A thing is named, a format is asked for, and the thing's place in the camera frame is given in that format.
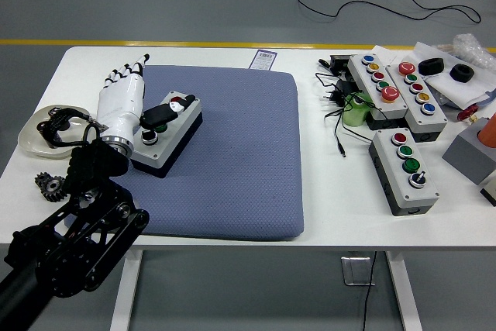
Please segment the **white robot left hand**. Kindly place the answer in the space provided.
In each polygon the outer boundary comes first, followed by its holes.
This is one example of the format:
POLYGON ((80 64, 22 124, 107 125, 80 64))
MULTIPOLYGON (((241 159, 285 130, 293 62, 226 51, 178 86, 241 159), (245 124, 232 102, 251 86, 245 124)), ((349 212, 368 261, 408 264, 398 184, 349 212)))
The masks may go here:
POLYGON ((164 129, 195 100, 194 95, 175 96, 168 103, 144 110, 143 70, 149 58, 145 54, 134 64, 113 70, 105 79, 97 109, 97 122, 106 127, 102 131, 105 142, 132 146, 134 129, 164 129))

